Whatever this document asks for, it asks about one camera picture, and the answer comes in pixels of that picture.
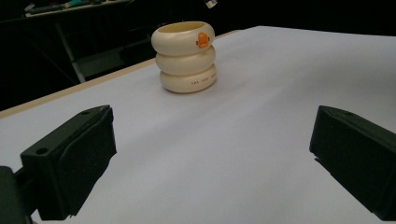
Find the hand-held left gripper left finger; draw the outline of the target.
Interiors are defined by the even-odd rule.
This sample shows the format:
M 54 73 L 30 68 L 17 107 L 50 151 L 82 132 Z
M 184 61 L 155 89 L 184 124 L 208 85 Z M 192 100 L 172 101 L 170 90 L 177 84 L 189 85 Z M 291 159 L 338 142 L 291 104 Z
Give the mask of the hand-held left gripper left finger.
M 113 119 L 109 105 L 84 110 L 22 152 L 29 213 L 64 220 L 79 212 L 117 153 Z

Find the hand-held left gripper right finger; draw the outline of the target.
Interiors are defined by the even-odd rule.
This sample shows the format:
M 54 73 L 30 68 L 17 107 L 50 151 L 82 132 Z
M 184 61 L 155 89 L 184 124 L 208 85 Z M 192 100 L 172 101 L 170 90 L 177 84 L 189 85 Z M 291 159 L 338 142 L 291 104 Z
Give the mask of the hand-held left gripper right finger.
M 381 220 L 396 221 L 396 133 L 321 105 L 309 150 L 365 208 Z

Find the wooden table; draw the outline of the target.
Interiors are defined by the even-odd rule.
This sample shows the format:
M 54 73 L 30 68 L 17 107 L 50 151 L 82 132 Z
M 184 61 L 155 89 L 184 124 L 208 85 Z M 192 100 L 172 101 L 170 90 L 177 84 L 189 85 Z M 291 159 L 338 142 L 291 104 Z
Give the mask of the wooden table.
M 23 111 L 35 108 L 35 107 L 40 106 L 40 105 L 47 104 L 47 103 L 52 102 L 52 101 L 56 101 L 56 100 L 61 99 L 61 98 L 65 97 L 65 96 L 68 96 L 70 94 L 74 94 L 74 93 L 79 92 L 79 91 L 87 90 L 88 88 L 100 85 L 102 83 L 108 82 L 109 80 L 112 80 L 112 79 L 115 79 L 115 78 L 118 78 L 118 77 L 125 76 L 125 75 L 130 74 L 132 72 L 135 72 L 137 70 L 140 70 L 140 69 L 143 69 L 145 67 L 151 66 L 153 64 L 155 64 L 155 60 L 154 59 L 149 59 L 149 60 L 143 61 L 142 63 L 138 63 L 138 64 L 135 64 L 135 65 L 132 65 L 132 66 L 128 66 L 126 68 L 122 68 L 121 70 L 118 70 L 116 72 L 112 72 L 112 73 L 107 74 L 105 76 L 98 77 L 98 78 L 89 80 L 87 82 L 78 84 L 77 86 L 73 86 L 73 87 L 67 88 L 65 90 L 57 91 L 55 93 L 46 95 L 44 97 L 40 97 L 38 99 L 34 99 L 33 101 L 30 101 L 30 102 L 27 102 L 27 103 L 24 103 L 24 104 L 21 104 L 21 105 L 13 106 L 13 107 L 11 107 L 9 109 L 0 111 L 0 119 L 4 119 L 4 118 L 10 117 L 10 116 L 14 116 L 14 115 L 19 114 L 19 113 L 21 113 Z

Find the cream ribbed holder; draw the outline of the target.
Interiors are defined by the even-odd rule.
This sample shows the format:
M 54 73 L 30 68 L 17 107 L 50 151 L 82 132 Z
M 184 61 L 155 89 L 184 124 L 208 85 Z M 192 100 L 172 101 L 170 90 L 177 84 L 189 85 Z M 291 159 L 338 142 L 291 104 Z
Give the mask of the cream ribbed holder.
M 158 28 L 151 36 L 163 86 L 190 93 L 210 87 L 217 79 L 213 27 L 203 21 L 183 21 Z

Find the white table mat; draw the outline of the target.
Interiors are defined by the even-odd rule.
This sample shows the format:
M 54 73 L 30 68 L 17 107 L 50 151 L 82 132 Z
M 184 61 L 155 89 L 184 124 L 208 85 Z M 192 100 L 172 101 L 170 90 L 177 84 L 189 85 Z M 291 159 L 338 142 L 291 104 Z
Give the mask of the white table mat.
M 0 165 L 110 105 L 117 153 L 75 217 L 45 224 L 396 224 L 314 159 L 320 105 L 396 132 L 396 37 L 258 26 L 215 41 L 217 81 L 166 91 L 156 64 L 0 119 Z

